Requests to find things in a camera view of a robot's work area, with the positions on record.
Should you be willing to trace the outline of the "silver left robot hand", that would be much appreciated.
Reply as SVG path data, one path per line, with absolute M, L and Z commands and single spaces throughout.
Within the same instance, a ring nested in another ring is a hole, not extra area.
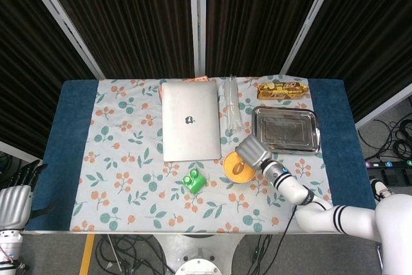
M 40 174 L 48 167 L 35 160 L 1 181 L 1 231 L 22 231 L 30 219 L 48 214 L 56 207 L 52 202 L 42 209 L 32 210 L 34 190 Z

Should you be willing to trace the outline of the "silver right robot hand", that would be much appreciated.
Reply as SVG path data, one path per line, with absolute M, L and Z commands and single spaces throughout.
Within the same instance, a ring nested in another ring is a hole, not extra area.
M 262 170 L 262 165 L 273 161 L 272 152 L 254 135 L 249 135 L 240 142 L 235 147 L 235 152 L 255 170 Z

